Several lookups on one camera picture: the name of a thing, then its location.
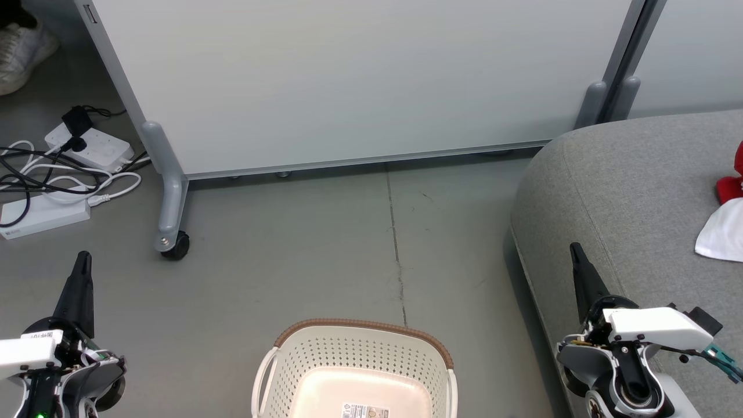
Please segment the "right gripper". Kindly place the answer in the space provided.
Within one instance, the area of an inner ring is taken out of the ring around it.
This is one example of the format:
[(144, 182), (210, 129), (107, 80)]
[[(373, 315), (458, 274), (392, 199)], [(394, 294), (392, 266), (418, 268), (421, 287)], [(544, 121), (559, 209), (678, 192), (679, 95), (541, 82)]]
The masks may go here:
[(583, 246), (569, 246), (578, 318), (581, 331), (557, 345), (556, 358), (564, 383), (583, 397), (594, 381), (609, 373), (619, 381), (623, 397), (650, 397), (655, 389), (643, 359), (645, 350), (701, 352), (712, 341), (709, 335), (683, 335), (666, 328), (669, 306), (639, 308), (626, 297), (611, 296)]

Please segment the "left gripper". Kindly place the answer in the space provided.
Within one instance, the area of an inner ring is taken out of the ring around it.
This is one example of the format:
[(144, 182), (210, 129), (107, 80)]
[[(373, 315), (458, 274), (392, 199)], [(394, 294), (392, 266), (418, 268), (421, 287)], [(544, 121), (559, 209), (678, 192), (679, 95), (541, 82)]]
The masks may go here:
[(53, 317), (0, 340), (0, 381), (20, 387), (17, 410), (109, 410), (122, 399), (127, 360), (92, 339), (91, 262), (89, 252), (77, 254)]

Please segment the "red and white garment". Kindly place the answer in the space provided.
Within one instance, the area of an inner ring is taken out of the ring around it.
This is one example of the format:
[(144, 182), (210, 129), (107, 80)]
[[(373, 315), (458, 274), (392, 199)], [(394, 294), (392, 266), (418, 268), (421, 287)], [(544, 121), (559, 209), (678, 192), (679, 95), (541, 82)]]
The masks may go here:
[(717, 180), (720, 207), (709, 217), (695, 242), (695, 253), (743, 264), (743, 141), (735, 152), (735, 176)]

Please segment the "grey fabric sofa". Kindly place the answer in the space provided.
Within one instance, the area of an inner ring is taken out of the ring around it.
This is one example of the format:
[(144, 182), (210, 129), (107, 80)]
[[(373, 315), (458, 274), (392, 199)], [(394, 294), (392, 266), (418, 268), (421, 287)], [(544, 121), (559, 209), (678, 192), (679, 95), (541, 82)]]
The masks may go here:
[(734, 171), (743, 109), (643, 117), (569, 132), (533, 157), (518, 185), (504, 254), (530, 292), (541, 368), (563, 416), (586, 418), (563, 385), (554, 345), (579, 330), (569, 244), (578, 242), (614, 294), (643, 308), (700, 307), (715, 342), (743, 368), (743, 264), (694, 246)]

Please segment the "long white power strip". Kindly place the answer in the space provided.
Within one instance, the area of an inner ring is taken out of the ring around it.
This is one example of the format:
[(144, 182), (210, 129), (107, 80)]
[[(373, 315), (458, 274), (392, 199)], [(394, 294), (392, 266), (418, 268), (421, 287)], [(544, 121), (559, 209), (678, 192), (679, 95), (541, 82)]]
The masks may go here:
[(32, 197), (30, 208), (20, 222), (0, 226), (0, 238), (14, 240), (22, 236), (87, 221), (91, 208), (81, 197), (64, 192), (53, 192)]

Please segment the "black caster wheel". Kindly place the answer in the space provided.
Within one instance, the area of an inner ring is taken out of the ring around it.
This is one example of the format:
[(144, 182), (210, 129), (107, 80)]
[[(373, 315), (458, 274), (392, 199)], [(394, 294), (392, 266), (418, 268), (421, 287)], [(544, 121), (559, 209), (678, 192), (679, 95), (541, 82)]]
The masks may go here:
[(189, 253), (189, 235), (182, 230), (178, 231), (174, 246), (160, 255), (168, 260), (182, 260)]

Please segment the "square white power strip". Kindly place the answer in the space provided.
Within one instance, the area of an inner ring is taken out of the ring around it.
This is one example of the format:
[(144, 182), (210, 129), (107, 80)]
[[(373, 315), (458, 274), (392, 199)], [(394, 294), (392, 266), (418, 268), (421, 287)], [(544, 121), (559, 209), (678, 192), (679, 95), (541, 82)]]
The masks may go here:
[(135, 156), (130, 143), (90, 128), (74, 141), (75, 146), (63, 155), (85, 167), (106, 170), (115, 174), (129, 164)]

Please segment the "black power adapter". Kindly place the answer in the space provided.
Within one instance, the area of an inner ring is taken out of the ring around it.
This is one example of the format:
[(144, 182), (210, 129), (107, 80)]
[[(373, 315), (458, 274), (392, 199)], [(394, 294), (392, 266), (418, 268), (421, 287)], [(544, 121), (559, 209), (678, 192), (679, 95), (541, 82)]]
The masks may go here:
[(88, 109), (84, 106), (72, 107), (66, 114), (63, 114), (61, 119), (72, 138), (81, 138), (93, 128)]

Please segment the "white sneaker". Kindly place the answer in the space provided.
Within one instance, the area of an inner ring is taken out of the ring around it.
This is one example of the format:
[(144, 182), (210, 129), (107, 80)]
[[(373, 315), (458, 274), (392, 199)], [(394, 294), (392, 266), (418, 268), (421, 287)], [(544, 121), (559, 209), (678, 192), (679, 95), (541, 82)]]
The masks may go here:
[(59, 48), (59, 41), (40, 21), (35, 27), (16, 23), (0, 29), (0, 97), (17, 92), (35, 68)]

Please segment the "white perforated laundry basket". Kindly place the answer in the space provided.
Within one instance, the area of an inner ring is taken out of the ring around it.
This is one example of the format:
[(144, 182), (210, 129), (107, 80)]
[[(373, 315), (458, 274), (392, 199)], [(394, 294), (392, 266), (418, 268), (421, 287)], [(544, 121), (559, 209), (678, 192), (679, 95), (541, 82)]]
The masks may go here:
[(263, 358), (252, 418), (457, 418), (453, 358), (428, 333), (321, 318), (289, 326)]

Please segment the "black trousers of person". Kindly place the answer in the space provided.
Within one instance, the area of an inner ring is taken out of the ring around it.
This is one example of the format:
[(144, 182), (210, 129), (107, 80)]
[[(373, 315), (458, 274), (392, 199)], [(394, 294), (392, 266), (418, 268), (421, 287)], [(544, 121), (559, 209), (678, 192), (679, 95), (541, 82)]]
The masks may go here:
[(22, 0), (0, 0), (0, 30), (16, 24), (19, 27), (35, 29), (37, 19), (24, 8)]

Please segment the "large white partition panel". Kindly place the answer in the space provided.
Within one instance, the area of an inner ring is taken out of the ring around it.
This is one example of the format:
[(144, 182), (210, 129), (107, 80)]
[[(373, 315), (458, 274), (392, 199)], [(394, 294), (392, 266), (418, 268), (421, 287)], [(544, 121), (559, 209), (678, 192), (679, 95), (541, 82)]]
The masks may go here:
[(542, 146), (592, 124), (643, 0), (74, 0), (164, 184)]

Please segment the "white partition panel grey frame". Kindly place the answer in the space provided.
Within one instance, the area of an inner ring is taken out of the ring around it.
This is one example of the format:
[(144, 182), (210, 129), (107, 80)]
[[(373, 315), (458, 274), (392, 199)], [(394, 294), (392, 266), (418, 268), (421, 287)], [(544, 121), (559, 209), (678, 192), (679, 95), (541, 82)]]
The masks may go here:
[(608, 119), (743, 109), (743, 0), (658, 0)]

